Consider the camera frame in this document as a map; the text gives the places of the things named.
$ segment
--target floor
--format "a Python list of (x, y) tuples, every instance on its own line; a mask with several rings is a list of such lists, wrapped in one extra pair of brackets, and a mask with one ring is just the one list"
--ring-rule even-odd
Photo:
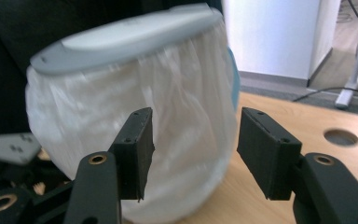
[[(358, 0), (352, 1), (358, 11)], [(264, 78), (270, 76), (241, 76), (241, 85), (261, 90), (281, 91), (304, 95), (316, 90), (329, 87), (343, 87), (352, 73), (355, 63), (355, 53), (358, 44), (358, 18), (353, 13), (348, 1), (343, 1), (337, 18), (337, 27), (333, 42), (332, 54), (321, 69), (315, 74), (309, 87), (304, 85), (287, 84), (278, 79)], [(323, 91), (313, 97), (327, 99), (334, 103), (339, 91)], [(358, 94), (354, 97), (358, 105)]]

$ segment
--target white plastic bag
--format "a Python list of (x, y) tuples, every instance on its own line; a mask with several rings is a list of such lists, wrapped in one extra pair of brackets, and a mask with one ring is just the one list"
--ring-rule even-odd
[(225, 174), (237, 129), (232, 77), (220, 22), (129, 63), (55, 77), (30, 67), (27, 112), (33, 134), (73, 179), (84, 156), (110, 147), (130, 112), (151, 106), (156, 151), (145, 200), (123, 201), (122, 212), (136, 223), (174, 222)]

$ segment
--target wooden table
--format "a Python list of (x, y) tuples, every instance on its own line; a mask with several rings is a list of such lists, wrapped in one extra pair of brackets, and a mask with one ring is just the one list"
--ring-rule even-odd
[[(247, 93), (241, 93), (239, 105), (238, 119), (243, 106), (264, 111), (303, 143), (303, 155), (321, 152), (334, 156), (344, 162), (358, 179), (358, 144), (339, 147), (324, 138), (324, 132), (332, 128), (350, 131), (358, 137), (358, 115)], [(293, 198), (294, 195), (289, 202), (266, 200), (235, 151), (226, 177), (210, 199), (192, 216), (178, 223), (296, 223)]]

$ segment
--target small trash bin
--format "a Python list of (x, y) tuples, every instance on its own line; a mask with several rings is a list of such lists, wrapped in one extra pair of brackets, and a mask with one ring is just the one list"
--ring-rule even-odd
[(75, 178), (79, 161), (107, 150), (132, 111), (152, 107), (156, 151), (145, 200), (123, 201), (122, 212), (136, 223), (173, 222), (225, 174), (237, 130), (234, 70), (223, 17), (204, 5), (106, 24), (32, 58), (30, 127)]

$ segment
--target white lid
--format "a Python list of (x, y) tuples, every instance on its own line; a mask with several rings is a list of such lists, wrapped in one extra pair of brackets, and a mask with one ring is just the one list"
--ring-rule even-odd
[(220, 12), (207, 5), (174, 7), (70, 35), (37, 53), (31, 65), (42, 74), (63, 75), (124, 63), (196, 35), (221, 20)]

